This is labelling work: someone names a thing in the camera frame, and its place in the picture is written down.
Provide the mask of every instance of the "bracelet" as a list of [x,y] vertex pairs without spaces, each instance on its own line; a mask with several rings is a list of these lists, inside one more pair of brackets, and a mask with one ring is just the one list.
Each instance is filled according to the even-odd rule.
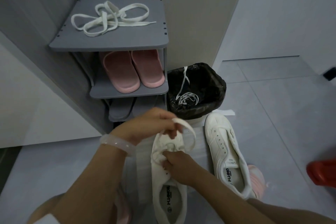
[[135,155],[135,145],[131,144],[128,141],[125,141],[124,139],[121,139],[119,137],[116,137],[114,135],[103,135],[99,139],[101,144],[108,144],[114,147],[119,148],[120,150],[123,150],[128,153],[128,156],[134,156]]

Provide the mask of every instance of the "pink slipper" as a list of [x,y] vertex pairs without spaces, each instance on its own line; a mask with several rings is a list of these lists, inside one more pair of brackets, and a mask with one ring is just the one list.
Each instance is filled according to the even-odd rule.
[[131,56],[135,69],[146,87],[156,88],[165,82],[157,50],[132,51]]
[[131,221],[131,211],[121,188],[117,189],[114,204],[117,207],[117,224],[128,224]]
[[251,198],[261,200],[266,189],[264,176],[256,166],[248,165],[247,167],[249,168],[252,185]]
[[129,51],[100,52],[100,60],[113,86],[120,93],[130,93],[140,87]]

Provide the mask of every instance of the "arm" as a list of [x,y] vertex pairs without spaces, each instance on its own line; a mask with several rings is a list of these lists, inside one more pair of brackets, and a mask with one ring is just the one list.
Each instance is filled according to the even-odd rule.
[[188,154],[182,151],[165,151],[163,155],[167,158],[163,167],[171,176],[179,183],[195,188],[215,209],[223,222],[274,223],[199,166]]
[[[165,130],[171,138],[181,127],[171,120],[173,113],[153,108],[144,115],[116,127],[111,134],[137,145],[142,139]],[[61,224],[108,223],[119,186],[126,153],[101,145],[92,160],[51,210]]]

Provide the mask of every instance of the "trash bin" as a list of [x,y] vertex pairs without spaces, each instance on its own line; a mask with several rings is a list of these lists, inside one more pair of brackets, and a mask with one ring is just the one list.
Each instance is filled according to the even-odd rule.
[[174,69],[167,76],[167,108],[181,119],[200,118],[220,107],[224,100],[226,83],[206,63]]

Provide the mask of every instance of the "forearm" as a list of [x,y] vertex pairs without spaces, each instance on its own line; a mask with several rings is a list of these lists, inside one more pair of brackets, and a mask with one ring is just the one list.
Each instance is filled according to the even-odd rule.
[[199,178],[193,187],[226,224],[274,223],[204,169],[200,170]]
[[108,223],[126,153],[101,145],[86,169],[52,210],[61,224]]

